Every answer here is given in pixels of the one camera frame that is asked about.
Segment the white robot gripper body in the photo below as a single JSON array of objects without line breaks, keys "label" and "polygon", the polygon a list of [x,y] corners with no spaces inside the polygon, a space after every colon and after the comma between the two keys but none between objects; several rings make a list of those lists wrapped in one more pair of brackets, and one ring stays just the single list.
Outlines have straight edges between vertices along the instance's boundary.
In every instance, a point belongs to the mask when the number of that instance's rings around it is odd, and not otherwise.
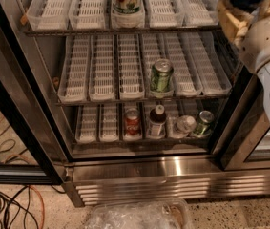
[{"label": "white robot gripper body", "polygon": [[270,62],[270,17],[254,23],[240,43],[239,60],[250,73]]}]

